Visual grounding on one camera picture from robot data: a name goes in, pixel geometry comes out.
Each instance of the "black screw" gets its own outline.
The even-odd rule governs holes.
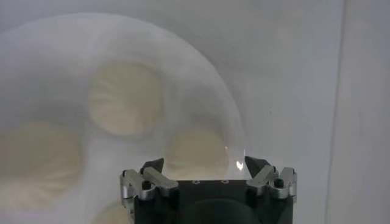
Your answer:
[[[152,183],[148,180],[142,182],[142,190],[150,190],[152,188]]]
[[[283,188],[285,186],[285,182],[282,179],[280,179],[280,178],[276,178],[274,180],[274,186],[276,188]]]

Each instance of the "white backdrop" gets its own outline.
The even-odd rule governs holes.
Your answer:
[[[328,223],[390,222],[390,1],[347,0]]]
[[[0,32],[47,16],[104,12],[176,33],[230,88],[246,153],[296,168],[296,223],[323,224],[342,10],[342,0],[0,0]]]

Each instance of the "cream circular pad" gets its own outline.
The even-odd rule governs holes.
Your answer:
[[[229,165],[224,141],[215,131],[201,125],[175,136],[165,160],[165,174],[174,180],[223,178]]]
[[[80,169],[77,138],[62,127],[26,123],[0,138],[0,211],[39,209],[72,185]]]
[[[131,224],[127,216],[127,210],[122,205],[114,205],[102,213],[94,220],[93,224]]]
[[[147,66],[127,62],[103,66],[91,83],[91,117],[114,135],[142,133],[163,116],[162,88],[156,71]]]

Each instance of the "metal bracket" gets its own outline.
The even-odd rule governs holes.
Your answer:
[[[265,165],[253,179],[246,181],[246,185],[256,192],[256,196],[261,196],[264,194],[268,184],[273,182],[276,176],[277,170],[275,167]]]
[[[146,201],[155,197],[155,186],[135,170],[125,170],[120,179],[122,199],[137,195],[140,200]]]
[[[170,197],[173,192],[179,189],[179,182],[166,178],[153,167],[145,168],[143,170],[143,177],[145,180],[148,180],[156,185],[164,197]]]
[[[288,196],[294,198],[297,195],[297,173],[290,167],[285,167],[279,177],[270,182],[271,195],[275,199],[284,199]]]

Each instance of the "white wall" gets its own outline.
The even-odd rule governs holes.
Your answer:
[[[346,0],[327,217],[390,223],[388,0]]]

